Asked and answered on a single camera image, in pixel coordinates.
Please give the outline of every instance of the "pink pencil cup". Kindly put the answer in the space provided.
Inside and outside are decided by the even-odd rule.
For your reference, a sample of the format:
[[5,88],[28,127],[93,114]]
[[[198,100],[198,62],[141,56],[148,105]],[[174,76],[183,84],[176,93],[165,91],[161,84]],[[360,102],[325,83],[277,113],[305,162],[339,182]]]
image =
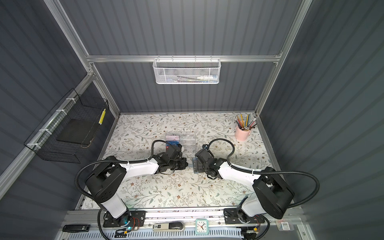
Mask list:
[[251,131],[243,131],[238,126],[236,126],[235,138],[237,141],[239,142],[245,141],[250,134],[251,134]]

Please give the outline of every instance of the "mounting plate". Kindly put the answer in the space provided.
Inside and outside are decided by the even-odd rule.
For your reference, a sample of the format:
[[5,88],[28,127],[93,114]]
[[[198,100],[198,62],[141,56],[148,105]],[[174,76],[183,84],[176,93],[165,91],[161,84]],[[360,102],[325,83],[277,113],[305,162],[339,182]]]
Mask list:
[[[230,216],[225,216],[225,224],[243,224],[242,222],[240,222],[239,218],[237,217],[236,208],[228,208],[228,209],[224,209],[223,211],[228,211],[231,214]],[[254,223],[254,224],[265,223],[265,220],[262,217],[255,216],[254,218],[251,218],[250,222],[248,223]]]
[[[145,211],[131,211],[132,217],[135,217],[139,220],[139,227],[144,226],[145,220]],[[104,216],[103,227],[119,227],[118,221],[112,217],[112,215],[107,212]]]

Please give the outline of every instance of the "black wire basket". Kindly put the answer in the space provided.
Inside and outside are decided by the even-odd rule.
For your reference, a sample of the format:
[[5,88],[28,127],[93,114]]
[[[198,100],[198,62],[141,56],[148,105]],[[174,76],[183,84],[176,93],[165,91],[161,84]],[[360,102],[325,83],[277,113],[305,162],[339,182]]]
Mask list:
[[80,163],[108,111],[106,99],[76,95],[24,145],[46,161]]

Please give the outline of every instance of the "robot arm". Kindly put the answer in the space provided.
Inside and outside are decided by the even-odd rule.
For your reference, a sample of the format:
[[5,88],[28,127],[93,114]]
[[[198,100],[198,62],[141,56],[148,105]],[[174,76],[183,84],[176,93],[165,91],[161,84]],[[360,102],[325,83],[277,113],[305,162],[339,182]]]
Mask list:
[[207,145],[203,145],[195,157],[193,160],[195,173],[205,172],[208,178],[228,179],[254,189],[256,196],[244,198],[238,206],[237,215],[244,223],[253,216],[264,213],[281,219],[295,195],[278,174],[257,174],[257,172],[274,172],[275,170],[271,167],[267,167],[265,170],[250,171],[242,166],[229,165],[226,159],[215,158]]
[[[181,157],[181,151],[181,144],[171,145],[166,152],[153,155],[151,159],[135,160],[126,164],[100,163],[87,178],[86,186],[95,202],[107,209],[113,218],[118,219],[120,226],[124,226],[129,222],[130,212],[116,192],[121,182],[130,177],[157,174],[168,169],[184,170],[188,163],[185,157]],[[117,159],[109,156],[105,160]]]

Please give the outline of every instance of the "white arm segment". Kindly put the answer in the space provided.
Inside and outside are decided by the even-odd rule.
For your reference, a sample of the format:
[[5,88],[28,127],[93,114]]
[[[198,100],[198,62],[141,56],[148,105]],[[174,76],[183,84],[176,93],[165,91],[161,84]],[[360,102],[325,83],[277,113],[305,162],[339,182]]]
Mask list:
[[[238,168],[249,170],[248,168],[245,168],[239,165],[235,165],[235,164],[232,164],[232,165]],[[253,181],[260,177],[260,175],[257,175],[257,174],[239,172],[238,170],[231,168],[227,162],[223,162],[223,164],[221,164],[218,172],[223,179],[228,179],[228,180],[238,182],[252,189],[253,189],[253,186],[252,186]],[[250,217],[253,217],[257,214],[266,213],[266,211],[261,206],[259,199],[257,198],[256,195],[253,195],[247,198],[243,202],[241,209]]]
[[[154,174],[159,168],[159,165],[157,164],[156,160],[153,158],[147,162],[133,163],[133,164],[127,163],[127,164],[120,164],[120,165],[127,170],[127,173],[123,178],[123,181],[127,180],[130,177],[146,175],[146,174]],[[127,207],[125,206],[124,202],[121,200],[117,192],[113,195],[112,198],[103,202],[102,205],[110,212],[110,214],[114,218],[120,217],[123,213],[127,211]]]
[[154,174],[157,171],[157,169],[159,168],[157,161],[153,158],[151,158],[147,162],[133,163],[133,164],[127,163],[127,164],[120,164],[120,165],[127,170],[127,173],[125,174],[125,177],[123,178],[123,181],[130,178],[130,177],[136,177],[136,176],[147,175],[147,174]]
[[[238,168],[248,169],[239,165],[235,165],[235,164],[232,164],[232,165]],[[253,180],[256,180],[260,177],[260,175],[256,175],[256,174],[239,172],[238,170],[231,168],[227,162],[223,162],[221,164],[218,172],[223,179],[232,180],[250,188],[253,188],[252,187]]]

